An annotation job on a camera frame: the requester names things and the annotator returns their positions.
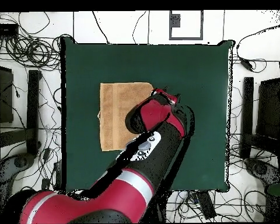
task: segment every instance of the cable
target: cable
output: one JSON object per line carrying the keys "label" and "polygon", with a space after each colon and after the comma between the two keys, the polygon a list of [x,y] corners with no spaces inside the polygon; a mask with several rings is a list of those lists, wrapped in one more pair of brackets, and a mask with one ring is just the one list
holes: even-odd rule
{"label": "cable", "polygon": [[137,27],[137,25],[138,25],[139,20],[141,19],[141,17],[143,17],[143,15],[145,15],[146,11],[139,17],[139,19],[137,20],[136,25],[135,25],[135,27],[134,27],[134,31],[133,31],[132,37],[133,37],[133,41],[134,41],[135,44],[136,44],[136,41],[135,41],[135,39],[134,39],[134,33],[135,33],[135,30],[136,30],[136,27]]}
{"label": "cable", "polygon": [[25,188],[28,188],[28,189],[30,189],[30,190],[33,190],[33,188],[32,187],[30,187],[30,186],[28,186],[28,185],[26,185],[26,186],[24,186],[20,191],[23,191]]}
{"label": "cable", "polygon": [[[256,32],[256,33],[249,34],[248,36],[243,37],[243,38],[239,41],[239,43],[237,44],[237,46],[236,46],[236,54],[237,54],[237,57],[239,57],[241,61],[252,61],[252,60],[250,60],[250,59],[248,59],[248,60],[247,60],[247,59],[244,59],[244,58],[242,58],[242,57],[239,55],[240,43],[241,43],[244,39],[246,39],[246,38],[248,38],[248,37],[254,36],[254,35],[256,35],[256,34],[264,33],[264,32],[266,32],[267,30],[270,30],[270,29],[274,30],[274,29],[276,29],[276,28],[280,28],[280,24],[279,24],[279,25],[276,25],[276,26],[273,26],[273,27],[268,27],[268,28],[262,29],[262,30],[260,30],[260,31],[258,31],[258,32]],[[260,72],[262,72],[262,71],[264,71],[264,70],[266,69],[266,67],[267,67],[267,62],[266,62],[266,60],[263,59],[263,58],[258,58],[258,60],[263,60],[263,61],[265,62],[265,67],[264,67],[264,69],[262,69],[261,71],[253,71],[253,69],[251,69],[251,70],[250,70],[251,72],[260,73]]]}
{"label": "cable", "polygon": [[151,11],[148,11],[148,32],[147,32],[147,43],[149,44],[149,33],[150,33],[150,28],[149,28],[149,24],[150,24],[150,20],[149,17],[151,15]]}
{"label": "cable", "polygon": [[19,12],[19,26],[22,28],[22,30],[27,34],[27,35],[31,35],[31,34],[38,34],[40,33],[41,31],[43,31],[49,24],[50,24],[50,18],[48,17],[47,13],[45,13],[45,16],[47,17],[48,19],[48,23],[44,26],[44,28],[42,28],[41,30],[35,32],[35,33],[28,33],[24,28],[23,26],[21,25],[21,22],[20,22],[20,15],[21,15],[21,12]]}
{"label": "cable", "polygon": [[92,14],[93,14],[93,16],[94,16],[94,19],[96,20],[96,24],[97,24],[98,28],[100,29],[101,33],[103,34],[103,36],[104,36],[104,37],[105,37],[105,39],[106,39],[107,44],[109,44],[109,41],[108,41],[108,39],[107,39],[107,36],[104,34],[104,32],[102,31],[102,29],[100,28],[99,23],[97,22],[95,12],[94,12],[94,11],[92,11]]}
{"label": "cable", "polygon": [[56,101],[55,94],[56,94],[56,92],[57,92],[58,90],[60,90],[60,89],[61,89],[61,87],[60,87],[59,89],[56,89],[55,92],[53,93],[53,99],[54,99],[54,101],[55,101],[56,103],[58,103],[58,104],[61,104],[61,103],[58,102],[58,101]]}
{"label": "cable", "polygon": [[252,217],[249,215],[249,213],[248,213],[248,209],[247,209],[247,202],[246,202],[246,197],[250,194],[250,193],[260,193],[262,196],[264,196],[265,198],[267,198],[267,196],[264,194],[264,193],[262,193],[261,191],[257,191],[257,190],[253,190],[253,191],[249,191],[249,192],[247,192],[245,195],[244,195],[244,208],[245,208],[245,211],[246,211],[246,214],[247,214],[247,216],[250,218],[250,220],[252,221],[252,222],[255,222],[253,219],[252,219]]}

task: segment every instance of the green mat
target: green mat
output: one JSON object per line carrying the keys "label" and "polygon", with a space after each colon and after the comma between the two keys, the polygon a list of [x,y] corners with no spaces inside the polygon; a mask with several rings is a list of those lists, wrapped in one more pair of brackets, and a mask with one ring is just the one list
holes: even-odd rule
{"label": "green mat", "polygon": [[181,93],[195,114],[195,134],[173,190],[226,190],[226,108],[229,54],[221,45],[74,44],[66,50],[66,190],[89,188],[119,151],[102,152],[99,86],[149,82]]}

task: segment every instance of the black cable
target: black cable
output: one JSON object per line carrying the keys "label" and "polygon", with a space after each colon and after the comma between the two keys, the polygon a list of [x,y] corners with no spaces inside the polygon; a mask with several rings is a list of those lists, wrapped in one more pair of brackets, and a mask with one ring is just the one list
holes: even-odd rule
{"label": "black cable", "polygon": [[252,191],[249,191],[249,192],[247,192],[245,195],[244,195],[244,208],[245,208],[245,211],[246,211],[246,214],[247,214],[247,216],[250,218],[250,220],[252,221],[252,222],[255,222],[253,219],[252,219],[252,217],[249,215],[249,213],[248,213],[248,209],[247,209],[247,201],[246,201],[246,197],[250,194],[250,193],[260,193],[262,196],[264,196],[265,198],[267,198],[267,196],[264,194],[264,193],[262,193],[261,191],[257,191],[257,190],[252,190]]}
{"label": "black cable", "polygon": [[109,41],[108,41],[108,39],[107,39],[107,36],[104,34],[104,32],[102,31],[102,29],[100,28],[99,23],[97,22],[95,12],[94,12],[94,11],[92,11],[92,14],[93,14],[93,16],[94,16],[94,19],[95,19],[95,21],[96,21],[96,24],[97,24],[98,28],[100,29],[101,33],[103,34],[103,36],[104,36],[104,37],[105,37],[105,39],[106,39],[107,44],[109,44]]}
{"label": "black cable", "polygon": [[23,191],[25,188],[28,188],[28,189],[33,190],[33,188],[32,188],[32,187],[30,187],[30,186],[26,185],[26,186],[24,186],[24,187],[23,187],[20,191]]}
{"label": "black cable", "polygon": [[[250,59],[248,59],[248,60],[247,60],[247,59],[244,59],[244,58],[242,58],[242,57],[239,55],[240,43],[241,43],[244,39],[246,39],[246,38],[248,38],[248,37],[254,36],[254,35],[256,35],[256,34],[264,33],[264,32],[266,32],[267,30],[276,29],[276,28],[280,28],[280,24],[279,24],[279,25],[276,25],[276,26],[273,26],[273,27],[267,27],[267,28],[265,28],[265,29],[262,29],[262,30],[260,30],[260,31],[257,31],[256,33],[249,34],[248,36],[243,37],[243,38],[239,41],[239,43],[237,44],[237,46],[236,46],[236,55],[240,58],[241,61],[242,61],[242,60],[251,61]],[[261,70],[261,71],[253,71],[253,70],[251,70],[251,72],[260,73],[260,72],[262,72],[262,71],[264,71],[264,70],[266,69],[266,67],[267,67],[267,62],[266,62],[266,60],[263,59],[263,58],[258,58],[258,60],[263,60],[263,61],[265,62],[265,67],[264,67],[264,69]]]}
{"label": "black cable", "polygon": [[147,10],[138,18],[138,20],[137,20],[137,22],[136,22],[136,25],[135,25],[135,27],[134,27],[134,31],[133,31],[132,37],[133,37],[133,41],[134,41],[135,44],[136,44],[136,41],[135,41],[135,39],[134,39],[134,33],[135,33],[135,30],[136,30],[136,27],[137,27],[137,25],[138,25],[139,20],[141,19],[141,17],[143,17],[143,15],[145,15],[146,12],[147,12]]}
{"label": "black cable", "polygon": [[58,104],[61,104],[61,103],[58,102],[58,101],[56,101],[55,94],[56,94],[56,92],[59,91],[60,89],[61,89],[61,87],[60,87],[59,89],[56,89],[56,90],[54,91],[54,93],[53,93],[53,100],[54,100],[56,103],[58,103]]}
{"label": "black cable", "polygon": [[48,23],[44,26],[44,28],[42,28],[41,30],[35,32],[35,33],[28,33],[24,28],[23,26],[21,25],[21,22],[20,22],[20,15],[21,15],[22,12],[19,12],[19,26],[22,28],[22,30],[27,34],[27,35],[31,35],[31,34],[38,34],[40,33],[41,31],[43,31],[49,24],[50,24],[50,18],[48,17],[47,13],[45,13],[45,16],[47,17],[48,19]]}

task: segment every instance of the white tile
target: white tile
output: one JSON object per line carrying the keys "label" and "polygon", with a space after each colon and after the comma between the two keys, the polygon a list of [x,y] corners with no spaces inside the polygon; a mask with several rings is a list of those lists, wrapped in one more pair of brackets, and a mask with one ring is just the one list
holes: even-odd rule
{"label": "white tile", "polygon": [[[58,37],[62,34],[72,35],[73,31],[73,12],[22,12],[20,14],[20,24],[28,33],[36,33],[48,26],[37,34],[31,34],[34,37]],[[9,19],[19,22],[18,12],[7,12],[1,14],[1,23],[12,23],[11,21],[4,20]]]}
{"label": "white tile", "polygon": [[[95,11],[100,28],[113,44],[134,44],[132,37],[137,20],[145,13],[138,11]],[[148,10],[140,18],[134,33],[137,44],[147,44]],[[78,43],[106,43],[91,11],[75,12],[74,38]]]}
{"label": "white tile", "polygon": [[[279,25],[279,15],[280,10],[226,10],[224,39],[234,40],[237,45],[250,34]],[[280,29],[245,38],[240,43],[239,55],[250,60],[263,58],[280,61]]]}
{"label": "white tile", "polygon": [[169,40],[169,10],[152,10],[149,18],[150,44],[217,45],[223,38],[223,10],[204,10],[203,40]]}

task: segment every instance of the towel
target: towel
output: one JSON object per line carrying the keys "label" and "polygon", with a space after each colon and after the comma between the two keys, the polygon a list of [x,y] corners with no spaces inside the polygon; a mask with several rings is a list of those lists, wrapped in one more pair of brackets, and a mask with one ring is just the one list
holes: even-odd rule
{"label": "towel", "polygon": [[148,82],[100,84],[100,146],[102,151],[123,150],[137,135],[125,126],[125,116],[153,90]]}

